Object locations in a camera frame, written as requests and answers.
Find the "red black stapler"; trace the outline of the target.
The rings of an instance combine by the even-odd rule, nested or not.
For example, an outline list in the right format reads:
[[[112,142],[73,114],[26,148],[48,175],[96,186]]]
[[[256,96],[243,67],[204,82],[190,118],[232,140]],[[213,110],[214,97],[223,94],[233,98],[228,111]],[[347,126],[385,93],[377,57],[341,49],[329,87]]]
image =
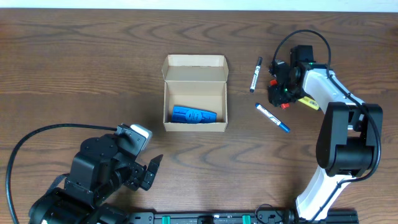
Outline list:
[[[269,103],[275,107],[280,107],[283,110],[287,109],[290,105],[285,96],[286,89],[278,84],[277,80],[271,80],[268,87]]]

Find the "yellow highlighter pen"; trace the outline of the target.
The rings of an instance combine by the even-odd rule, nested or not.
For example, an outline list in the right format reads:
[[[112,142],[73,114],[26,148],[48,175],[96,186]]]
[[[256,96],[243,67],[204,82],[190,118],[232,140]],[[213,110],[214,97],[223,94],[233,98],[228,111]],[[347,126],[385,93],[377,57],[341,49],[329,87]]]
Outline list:
[[[310,97],[304,96],[303,98],[299,99],[298,101],[300,103],[303,103],[306,106],[310,107],[311,109],[314,109],[317,111],[320,110],[320,106],[318,105],[318,103]]]

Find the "black white marker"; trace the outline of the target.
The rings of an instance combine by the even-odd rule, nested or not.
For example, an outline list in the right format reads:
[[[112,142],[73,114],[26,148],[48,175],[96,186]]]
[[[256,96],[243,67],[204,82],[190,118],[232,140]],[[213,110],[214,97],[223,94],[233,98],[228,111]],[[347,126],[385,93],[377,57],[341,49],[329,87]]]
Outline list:
[[[260,71],[261,71],[261,66],[262,66],[262,57],[258,57],[257,65],[256,65],[256,67],[254,69],[252,82],[251,82],[251,85],[250,85],[250,88],[249,88],[249,91],[251,93],[253,93],[255,91],[255,89],[256,89],[257,80],[258,80],[258,77],[259,77],[259,74],[260,74]]]

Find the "blue white marker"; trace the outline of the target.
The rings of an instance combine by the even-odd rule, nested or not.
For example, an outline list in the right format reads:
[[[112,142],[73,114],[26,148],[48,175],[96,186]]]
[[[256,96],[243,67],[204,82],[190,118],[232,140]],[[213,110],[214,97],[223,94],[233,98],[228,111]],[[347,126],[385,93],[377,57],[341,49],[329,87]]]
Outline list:
[[[265,109],[260,103],[256,103],[256,109],[259,110],[264,116],[269,118],[273,123],[275,123],[280,129],[285,133],[290,133],[290,128],[286,126],[281,120],[276,118],[270,111]]]

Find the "blue plastic case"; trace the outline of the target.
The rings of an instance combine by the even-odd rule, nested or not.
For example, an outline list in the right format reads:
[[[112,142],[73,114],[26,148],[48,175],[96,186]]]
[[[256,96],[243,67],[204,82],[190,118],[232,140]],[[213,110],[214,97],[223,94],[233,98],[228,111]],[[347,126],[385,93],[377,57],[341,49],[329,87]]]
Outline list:
[[[217,114],[211,111],[199,110],[184,106],[174,106],[172,111],[173,123],[215,123]]]

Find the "brown cardboard box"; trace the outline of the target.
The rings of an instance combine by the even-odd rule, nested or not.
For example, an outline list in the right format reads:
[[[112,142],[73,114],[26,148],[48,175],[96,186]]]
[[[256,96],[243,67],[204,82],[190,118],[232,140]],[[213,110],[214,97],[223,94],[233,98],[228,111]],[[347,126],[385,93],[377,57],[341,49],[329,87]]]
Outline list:
[[[164,79],[164,115],[166,131],[224,132],[228,125],[228,63],[224,55],[166,56],[162,66]],[[176,123],[176,106],[216,113],[211,123]]]

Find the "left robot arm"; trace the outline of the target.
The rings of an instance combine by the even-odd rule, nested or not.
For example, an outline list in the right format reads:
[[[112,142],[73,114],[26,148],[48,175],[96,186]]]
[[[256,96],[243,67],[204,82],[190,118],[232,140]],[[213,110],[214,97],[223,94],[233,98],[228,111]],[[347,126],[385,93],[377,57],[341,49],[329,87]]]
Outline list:
[[[136,161],[151,137],[142,126],[121,124],[113,134],[83,141],[70,172],[31,207],[30,223],[129,223],[128,213],[105,201],[122,186],[133,191],[152,187],[163,156],[147,166]]]

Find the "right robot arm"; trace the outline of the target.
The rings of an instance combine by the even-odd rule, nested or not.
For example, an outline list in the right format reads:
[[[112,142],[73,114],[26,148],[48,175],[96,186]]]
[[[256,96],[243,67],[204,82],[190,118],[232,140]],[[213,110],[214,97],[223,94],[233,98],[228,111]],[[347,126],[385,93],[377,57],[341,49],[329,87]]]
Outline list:
[[[316,144],[318,167],[286,215],[289,223],[324,223],[328,210],[349,184],[372,176],[381,160],[383,112],[351,94],[328,63],[313,58],[310,45],[290,50],[290,63],[274,58],[269,102],[284,107],[309,96],[324,113]]]

